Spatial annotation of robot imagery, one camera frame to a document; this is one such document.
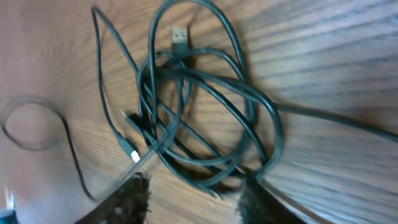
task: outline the cord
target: cord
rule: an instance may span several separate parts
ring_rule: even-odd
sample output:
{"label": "cord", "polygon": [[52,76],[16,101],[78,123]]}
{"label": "cord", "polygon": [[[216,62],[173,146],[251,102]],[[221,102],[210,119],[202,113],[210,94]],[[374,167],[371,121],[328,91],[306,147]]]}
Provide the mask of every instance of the cord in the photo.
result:
{"label": "cord", "polygon": [[[185,43],[179,42],[179,46],[173,46],[171,52],[156,52],[154,48],[156,28],[158,21],[162,17],[163,13],[175,4],[181,2],[193,2],[209,9],[222,23],[226,29],[229,39],[233,45],[234,56],[236,60],[226,52],[218,49],[209,47],[191,48],[189,47],[188,41]],[[364,131],[376,134],[382,138],[394,141],[398,143],[398,135],[390,131],[378,128],[371,124],[366,124],[362,121],[358,121],[354,118],[349,118],[340,114],[335,114],[327,111],[321,111],[311,108],[304,108],[292,105],[282,105],[273,102],[267,95],[261,90],[258,90],[254,86],[250,85],[248,80],[247,65],[244,62],[243,51],[241,50],[240,43],[233,29],[233,26],[213,3],[207,0],[175,0],[167,1],[163,3],[155,13],[155,16],[151,22],[148,36],[148,57],[144,60],[142,65],[138,67],[132,59],[127,47],[123,40],[118,34],[117,30],[112,25],[111,21],[105,16],[102,10],[98,6],[91,8],[91,15],[93,17],[93,23],[96,34],[96,56],[97,56],[97,70],[98,70],[98,85],[101,103],[103,106],[106,120],[111,127],[113,133],[118,138],[119,144],[122,149],[131,147],[131,150],[135,151],[134,145],[128,142],[129,146],[124,145],[124,140],[127,141],[118,130],[114,127],[113,122],[108,113],[106,106],[104,93],[103,93],[103,82],[102,82],[102,71],[101,71],[101,40],[99,35],[99,27],[97,23],[97,15],[104,22],[106,28],[112,33],[116,42],[119,44],[121,50],[127,58],[133,72],[136,75],[137,89],[139,92],[139,111],[126,115],[126,121],[145,139],[149,150],[144,156],[141,157],[138,166],[133,166],[128,172],[133,173],[134,169],[142,165],[153,153],[156,153],[164,165],[182,181],[191,185],[192,187],[202,190],[213,196],[220,196],[222,194],[233,193],[239,190],[239,188],[228,187],[222,183],[227,177],[235,177],[243,179],[247,175],[256,179],[263,179],[266,172],[274,167],[281,155],[284,147],[284,127],[282,120],[279,116],[279,112],[294,113],[304,116],[310,116],[314,118],[326,119],[336,123],[344,124],[352,128],[362,129]],[[194,69],[189,63],[189,59],[196,55],[215,55],[225,60],[233,69],[237,78],[222,77],[212,75],[200,70]],[[167,57],[168,60],[162,65],[157,65],[155,60],[160,57]],[[165,80],[173,80],[176,84],[178,105],[177,111],[174,113],[168,108],[158,96],[158,89],[161,87],[162,82]],[[230,91],[238,94],[244,98],[245,110],[244,114],[238,110],[232,102],[230,102],[224,95],[218,92],[216,89],[211,87],[208,82],[216,83],[217,85],[223,86]],[[195,85],[199,88],[204,89],[213,97],[215,97],[221,104],[223,104],[229,112],[242,124],[244,131],[242,132],[241,138],[237,143],[236,147],[227,155],[221,155],[217,149],[201,137],[193,128],[187,123],[181,120],[181,114],[184,111],[184,106],[187,104],[191,97],[192,86]],[[256,125],[256,118],[258,116],[257,108],[259,105],[263,105],[269,112],[272,118],[272,124],[275,131],[274,150],[271,156],[266,154],[264,146],[259,140],[259,136],[254,131]],[[162,109],[171,119],[169,124],[164,124],[158,117],[158,110]],[[68,142],[72,150],[73,159],[75,161],[76,169],[78,171],[80,182],[83,187],[83,191],[89,198],[93,198],[92,195],[87,191],[84,185],[84,178],[81,174],[80,166],[75,156],[76,152],[73,148],[72,140],[70,140],[70,130],[67,128],[66,120],[60,113],[56,112],[61,117],[62,122],[67,132]],[[4,133],[6,127],[2,123],[2,129]],[[185,129],[190,133],[198,142],[202,143],[213,155],[212,159],[201,159],[196,156],[187,146],[185,146],[180,140],[178,140],[177,129],[178,127]],[[163,133],[161,137],[158,136],[157,129],[160,129]],[[15,144],[21,147],[21,144],[12,138],[9,134],[6,136]],[[182,156],[170,147],[171,142],[179,147],[186,155]],[[241,168],[241,162],[244,157],[249,145],[253,142],[256,149],[259,152],[259,157],[262,162],[262,167],[258,170],[247,170],[243,171]],[[195,169],[188,168],[184,164],[190,164],[195,166],[203,166],[209,170],[213,175],[204,177],[202,173],[195,171]],[[224,165],[224,169],[220,169],[217,166]]]}

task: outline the thin black cable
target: thin black cable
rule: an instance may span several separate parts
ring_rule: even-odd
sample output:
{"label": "thin black cable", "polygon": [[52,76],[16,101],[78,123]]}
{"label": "thin black cable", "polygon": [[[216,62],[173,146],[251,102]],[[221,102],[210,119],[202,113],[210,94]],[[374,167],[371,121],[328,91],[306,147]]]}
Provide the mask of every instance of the thin black cable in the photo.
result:
{"label": "thin black cable", "polygon": [[[180,2],[193,2],[199,4],[209,9],[221,21],[233,45],[235,56],[237,58],[236,60],[231,55],[228,55],[221,50],[208,47],[189,49],[184,54],[178,56],[174,55],[172,52],[155,51],[154,40],[158,21],[166,10]],[[246,71],[247,66],[244,63],[243,52],[241,50],[241,46],[239,44],[234,29],[231,23],[227,20],[226,16],[213,3],[207,0],[176,0],[169,1],[161,5],[150,25],[148,57],[144,60],[140,67],[138,67],[132,59],[126,45],[124,44],[123,40],[121,39],[120,35],[112,25],[110,20],[105,16],[105,14],[97,6],[93,6],[91,8],[91,14],[93,16],[96,34],[99,93],[104,109],[104,114],[109,126],[115,134],[118,133],[110,119],[103,93],[100,48],[101,40],[96,15],[99,15],[99,17],[104,21],[105,26],[110,30],[113,37],[116,39],[116,42],[119,44],[121,50],[125,54],[133,72],[136,74],[136,83],[139,92],[139,111],[138,114],[132,114],[128,117],[128,123],[130,123],[131,126],[133,126],[138,131],[138,133],[140,133],[144,137],[146,144],[151,147],[154,144],[157,144],[157,141],[159,141],[159,137],[156,131],[157,127],[160,128],[163,134],[170,134],[170,130],[166,128],[166,124],[164,124],[158,117],[157,111],[159,108],[164,110],[171,119],[179,121],[180,127],[186,129],[188,133],[190,133],[194,138],[202,143],[215,157],[212,159],[199,158],[191,150],[189,150],[187,146],[185,146],[181,141],[178,140],[178,137],[175,135],[176,132],[172,133],[172,137],[174,139],[173,142],[188,157],[182,156],[174,152],[173,149],[165,147],[163,145],[156,149],[156,153],[159,156],[160,160],[164,163],[164,165],[174,175],[176,175],[178,178],[191,185],[192,187],[200,189],[211,195],[219,195],[222,193],[234,192],[238,190],[224,186],[222,184],[223,179],[225,179],[226,177],[244,178],[245,175],[252,175],[257,179],[262,179],[264,177],[264,174],[271,167],[277,164],[282,155],[282,150],[284,146],[284,127],[279,116],[279,111],[326,119],[329,121],[350,126],[352,128],[362,129],[364,131],[376,134],[382,138],[386,138],[388,140],[398,143],[397,134],[370,124],[366,124],[362,121],[349,118],[347,116],[327,111],[274,103],[261,90],[253,87],[248,82],[248,74]],[[215,55],[219,58],[222,58],[229,63],[237,78],[215,76],[185,66],[183,60],[196,55]],[[169,58],[169,60],[162,65],[156,65],[155,60],[159,57],[167,57]],[[170,66],[176,63],[179,63],[181,66]],[[161,102],[159,100],[159,96],[157,95],[157,90],[159,87],[161,87],[161,84],[164,80],[174,80],[176,83],[178,95],[178,107],[176,113],[174,113],[163,102]],[[208,85],[207,82],[214,82],[220,86],[229,89],[235,94],[241,95],[244,98],[245,104],[244,114],[242,114],[235,107],[235,105],[233,105],[233,103],[230,102],[226,97],[224,97],[220,92]],[[243,125],[244,131],[242,133],[241,139],[237,143],[236,147],[229,154],[222,155],[220,152],[217,151],[217,148],[208,143],[193,128],[191,128],[187,123],[184,123],[180,119],[180,115],[184,111],[184,106],[187,104],[191,96],[192,85],[204,89],[213,97],[215,97]],[[264,146],[261,144],[259,137],[254,131],[258,104],[263,105],[267,109],[273,122],[275,140],[274,150],[270,157],[266,154]],[[81,174],[80,166],[78,163],[76,152],[73,148],[72,140],[70,139],[70,131],[67,126],[66,120],[59,112],[56,113],[61,117],[62,122],[65,126],[65,131],[68,135],[68,142],[72,149],[73,159],[75,161],[76,169],[78,170],[83,191],[90,198],[92,197],[92,195],[87,191],[85,187],[84,178]],[[4,133],[6,133],[6,136],[13,143],[17,144],[20,147],[22,146],[21,148],[28,149],[24,147],[23,144],[21,144],[19,141],[14,139],[11,135],[9,135],[9,133],[6,131],[5,122],[3,122],[1,126]],[[246,152],[246,149],[251,144],[251,142],[254,143],[254,146],[259,151],[262,167],[258,170],[247,170],[245,171],[245,173],[243,173],[242,169],[240,169],[239,166],[241,166],[240,163],[243,160],[244,153]],[[185,167],[184,164],[203,166],[207,168],[211,173],[213,173],[213,175],[211,177],[203,178],[201,173],[195,172],[194,170]],[[220,164],[223,164],[225,168],[220,169],[219,167],[217,167]]]}

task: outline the black wire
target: black wire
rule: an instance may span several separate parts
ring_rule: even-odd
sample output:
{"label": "black wire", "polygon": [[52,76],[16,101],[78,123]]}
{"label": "black wire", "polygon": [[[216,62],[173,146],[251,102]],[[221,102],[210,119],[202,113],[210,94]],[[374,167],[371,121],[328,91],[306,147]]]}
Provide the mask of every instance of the black wire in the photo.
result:
{"label": "black wire", "polygon": [[[158,21],[162,17],[163,13],[175,4],[180,2],[193,2],[199,4],[203,7],[209,9],[222,23],[227,31],[227,34],[231,40],[234,48],[236,60],[227,53],[209,47],[200,47],[187,50],[183,55],[174,56],[172,52],[156,52],[154,47],[154,40],[156,35],[156,28]],[[183,180],[187,184],[207,192],[211,195],[219,195],[222,193],[235,192],[239,189],[228,187],[222,184],[222,181],[227,177],[237,177],[243,178],[245,175],[252,175],[257,179],[262,179],[265,173],[274,165],[277,164],[278,160],[282,155],[282,149],[284,146],[284,128],[282,125],[281,118],[279,116],[279,111],[286,113],[295,113],[304,116],[311,116],[314,118],[326,119],[329,121],[334,121],[336,123],[344,124],[353,128],[362,129],[364,131],[376,134],[380,137],[386,138],[388,140],[398,143],[398,135],[390,131],[375,127],[370,124],[366,124],[362,121],[355,120],[340,114],[335,114],[327,111],[320,111],[310,108],[303,108],[298,106],[281,105],[274,103],[270,98],[268,98],[262,91],[250,85],[248,82],[248,74],[246,71],[246,64],[244,62],[243,52],[239,44],[238,38],[236,37],[235,31],[231,23],[227,20],[226,16],[211,2],[207,0],[179,0],[179,1],[168,1],[160,6],[156,12],[154,19],[151,22],[149,30],[149,45],[148,45],[148,57],[144,60],[142,65],[138,67],[133,61],[127,47],[125,46],[123,40],[118,34],[117,30],[114,28],[110,20],[105,16],[105,14],[97,7],[93,6],[91,8],[91,15],[93,16],[93,22],[96,34],[96,48],[97,48],[97,69],[98,69],[98,85],[99,93],[101,97],[101,102],[104,109],[104,114],[106,120],[115,134],[119,132],[114,127],[106,106],[103,85],[102,85],[102,71],[101,71],[101,40],[99,35],[99,28],[97,23],[96,15],[104,21],[105,26],[110,30],[113,37],[116,39],[123,53],[125,54],[127,61],[129,62],[133,72],[136,74],[136,83],[139,92],[139,111],[138,114],[133,114],[130,116],[128,122],[136,128],[136,130],[143,135],[146,144],[152,146],[157,144],[159,137],[157,135],[157,128],[159,127],[163,134],[167,134],[169,131],[166,125],[159,119],[157,110],[159,108],[164,110],[166,114],[171,119],[176,119],[180,122],[180,127],[184,128],[188,133],[190,133],[194,138],[196,138],[200,143],[202,143],[213,155],[212,159],[201,159],[196,156],[187,146],[185,146],[177,136],[173,136],[174,144],[179,147],[188,157],[177,154],[169,147],[159,147],[156,150],[157,155],[160,160],[165,164],[165,166],[179,179]],[[183,64],[184,59],[196,56],[196,55],[215,55],[222,58],[229,63],[233,71],[235,72],[237,78],[221,77],[215,76],[209,73],[205,73],[194,68],[186,67]],[[159,57],[167,57],[168,61],[162,65],[156,65],[155,60]],[[179,63],[181,66],[173,67],[170,65],[175,65]],[[174,113],[170,108],[168,108],[163,102],[159,100],[157,95],[158,88],[165,80],[174,80],[177,86],[178,95],[178,108],[177,112]],[[223,86],[232,92],[241,95],[244,98],[245,112],[242,114],[236,107],[230,102],[225,96],[223,96],[216,89],[211,87],[207,82],[214,82],[220,86]],[[187,123],[180,119],[180,115],[184,111],[184,106],[187,104],[190,96],[192,85],[196,85],[207,91],[213,97],[215,97],[221,104],[223,104],[243,125],[244,131],[242,132],[241,139],[237,143],[236,147],[227,155],[222,155],[217,151],[217,148],[208,143],[203,137],[201,137],[193,128],[191,128]],[[263,105],[269,112],[273,127],[275,131],[274,140],[274,150],[272,155],[269,157],[266,154],[266,149],[261,144],[258,135],[254,131],[256,124],[257,106],[258,104]],[[61,120],[65,126],[65,131],[67,132],[68,142],[72,150],[73,159],[75,161],[76,169],[79,174],[80,182],[83,187],[84,192],[89,198],[93,198],[88,192],[84,184],[84,178],[81,174],[80,166],[76,156],[75,149],[73,148],[72,140],[70,138],[70,131],[67,126],[67,122],[63,116],[54,111],[61,117]],[[28,149],[23,146],[19,141],[14,139],[6,131],[5,122],[1,124],[6,136],[15,144],[23,149]],[[262,167],[258,170],[245,170],[242,172],[241,162],[244,157],[244,153],[249,145],[253,142],[254,146],[257,148],[260,160],[262,162]],[[203,177],[202,173],[197,172],[184,164],[190,164],[195,166],[203,166],[208,169],[213,175],[210,177]],[[217,167],[223,164],[224,169]]]}

